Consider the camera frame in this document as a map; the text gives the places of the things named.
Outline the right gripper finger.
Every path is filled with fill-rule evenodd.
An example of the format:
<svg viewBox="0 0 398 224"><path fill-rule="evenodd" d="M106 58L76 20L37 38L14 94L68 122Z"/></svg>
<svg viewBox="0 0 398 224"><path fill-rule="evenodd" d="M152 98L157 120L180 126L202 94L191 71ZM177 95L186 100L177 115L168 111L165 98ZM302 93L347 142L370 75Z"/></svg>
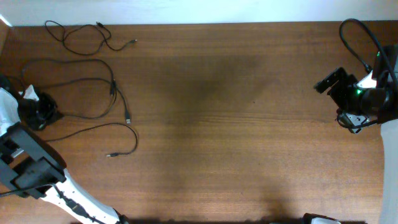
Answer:
<svg viewBox="0 0 398 224"><path fill-rule="evenodd" d="M352 126L360 126L370 122L369 116L349 114L341 110L337 110L336 113L337 123L352 134L359 134L362 131L362 128L353 129Z"/></svg>
<svg viewBox="0 0 398 224"><path fill-rule="evenodd" d="M323 80L319 81L314 85L314 89L318 93L323 93L328 88L332 87L334 84L338 83L340 80L347 79L348 74L343 67L337 68L327 75Z"/></svg>

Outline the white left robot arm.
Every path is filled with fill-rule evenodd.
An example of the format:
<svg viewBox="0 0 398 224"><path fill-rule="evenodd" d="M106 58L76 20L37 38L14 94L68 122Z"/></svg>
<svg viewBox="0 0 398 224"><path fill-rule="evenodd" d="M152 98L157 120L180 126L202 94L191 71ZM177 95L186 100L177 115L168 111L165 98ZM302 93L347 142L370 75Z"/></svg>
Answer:
<svg viewBox="0 0 398 224"><path fill-rule="evenodd" d="M33 197L54 204L81 223L128 223L128 218L80 187L61 155L34 132L62 118L51 96L29 86L17 91L1 76L2 197Z"/></svg>

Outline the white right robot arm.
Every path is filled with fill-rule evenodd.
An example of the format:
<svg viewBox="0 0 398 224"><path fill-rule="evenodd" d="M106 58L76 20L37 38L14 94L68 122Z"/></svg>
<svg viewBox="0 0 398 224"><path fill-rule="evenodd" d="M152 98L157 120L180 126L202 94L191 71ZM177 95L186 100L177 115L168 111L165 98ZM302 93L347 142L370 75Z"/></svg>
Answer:
<svg viewBox="0 0 398 224"><path fill-rule="evenodd" d="M374 69L362 80L340 67L319 81L314 89L336 103L336 121L353 134L375 124L381 126L384 148L384 183L379 223L397 223L397 45L383 47Z"/></svg>

